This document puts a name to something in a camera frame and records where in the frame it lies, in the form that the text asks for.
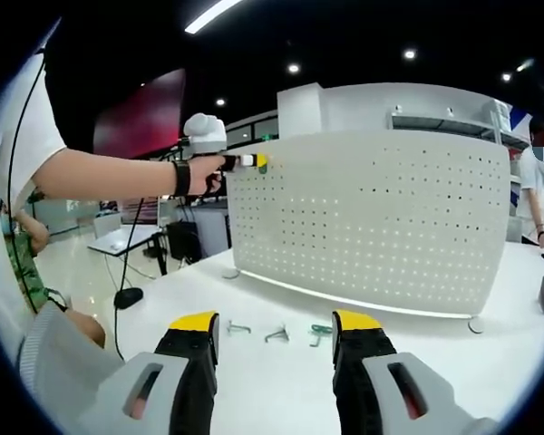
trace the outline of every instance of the small metal part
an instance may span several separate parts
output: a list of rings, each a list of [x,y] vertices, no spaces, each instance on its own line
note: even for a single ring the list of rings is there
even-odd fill
[[[320,339],[323,338],[322,335],[316,336],[316,343],[309,344],[310,347],[318,347],[320,345]]]
[[[285,325],[282,325],[282,329],[280,331],[276,331],[275,333],[271,333],[264,337],[264,341],[268,343],[268,339],[275,337],[284,338],[284,340],[287,342],[290,341],[290,337],[288,336],[288,331]]]
[[[323,326],[321,324],[313,324],[310,327],[310,329],[311,329],[310,333],[312,335],[316,335],[316,342],[309,344],[310,347],[318,347],[323,337],[328,337],[333,335],[333,328],[331,328],[330,326]]]
[[[252,329],[247,326],[242,326],[241,324],[233,324],[232,321],[228,321],[228,334],[232,334],[232,331],[248,331],[249,334],[252,334]]]

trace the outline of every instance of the perforated metal board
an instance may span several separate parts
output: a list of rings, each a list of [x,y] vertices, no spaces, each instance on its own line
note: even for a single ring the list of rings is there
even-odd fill
[[[505,147],[425,131],[321,133],[251,145],[266,175],[228,175],[240,270],[325,295],[478,314],[505,244]]]

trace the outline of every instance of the white table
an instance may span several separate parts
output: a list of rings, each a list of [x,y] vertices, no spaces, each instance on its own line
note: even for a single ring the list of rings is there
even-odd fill
[[[129,236],[133,225],[121,225],[121,228],[112,231],[111,233],[95,239],[87,245],[90,249],[102,252],[108,256],[122,256],[127,252],[140,247],[144,243],[152,242],[157,255],[157,262],[162,275],[167,274],[165,259],[163,258],[158,234],[161,233],[161,228],[155,225],[136,225],[133,231],[133,237],[129,244]]]
[[[475,335],[467,321],[369,311],[336,304],[241,275],[231,251],[184,267],[143,288],[144,298],[119,312],[118,335],[126,359],[153,352],[174,319],[217,310],[220,314],[218,394],[213,435],[340,433],[329,339],[309,347],[311,324],[330,325],[331,312],[348,308],[377,318],[397,352],[410,352],[455,389],[455,399],[475,417],[503,418],[523,393],[544,357],[544,315],[537,295],[544,260],[533,246],[506,245],[500,270]],[[112,300],[105,313],[112,319]],[[228,320],[252,334],[228,336]],[[264,336],[286,324],[290,342]]]

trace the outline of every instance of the green object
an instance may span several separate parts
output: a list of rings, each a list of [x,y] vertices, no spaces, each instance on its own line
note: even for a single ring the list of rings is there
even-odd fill
[[[39,311],[48,300],[48,290],[46,287],[44,287],[43,280],[38,274],[38,269],[34,263],[31,241],[31,237],[24,231],[21,231],[15,236],[5,236],[6,250],[8,251],[10,263],[15,271],[16,280],[18,281],[18,286],[20,287],[24,300],[31,307],[31,309],[32,305],[34,305],[36,311]],[[16,243],[16,253],[18,254],[18,259],[20,260],[20,268],[18,268],[16,263],[15,251],[13,248],[14,243]],[[24,283],[22,280],[23,275],[24,282],[28,287],[28,293],[33,300],[32,304],[30,304],[28,301],[26,289],[24,288]]]
[[[313,324],[310,329],[312,329],[312,334],[316,335],[316,342],[311,343],[310,347],[318,347],[320,345],[320,340],[324,336],[333,334],[333,328],[330,326],[323,326],[321,324]]]
[[[311,326],[311,329],[313,333],[316,334],[330,335],[333,333],[333,328],[331,328],[330,326],[323,326],[321,324],[313,324]]]

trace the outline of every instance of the white t-shirt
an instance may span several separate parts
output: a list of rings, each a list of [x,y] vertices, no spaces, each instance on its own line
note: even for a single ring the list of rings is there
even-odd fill
[[[0,199],[7,203],[8,172],[15,132],[24,103],[43,62],[37,54],[28,60],[14,78],[6,106],[5,122],[0,145]],[[34,87],[24,112],[12,168],[11,203],[13,214],[26,202],[35,189],[32,177],[55,153],[66,148],[54,123],[53,109],[44,85],[44,70]]]
[[[528,189],[536,191],[540,216],[544,224],[544,161],[536,159],[532,147],[527,147],[521,153],[518,165],[520,168],[520,198],[516,216],[522,220],[522,235],[538,243],[538,232],[529,206]]]

